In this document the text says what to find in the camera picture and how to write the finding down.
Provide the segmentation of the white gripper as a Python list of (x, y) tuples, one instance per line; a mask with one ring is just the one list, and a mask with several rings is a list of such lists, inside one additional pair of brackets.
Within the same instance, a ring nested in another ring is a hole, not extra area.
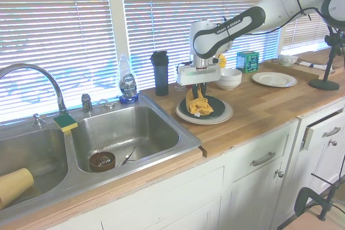
[(179, 66), (177, 69), (177, 83), (186, 86), (192, 85), (193, 98), (198, 98), (198, 84), (201, 83), (201, 94), (206, 97), (207, 82), (218, 81), (221, 76), (219, 65), (209, 65), (206, 69), (197, 69), (194, 66)]

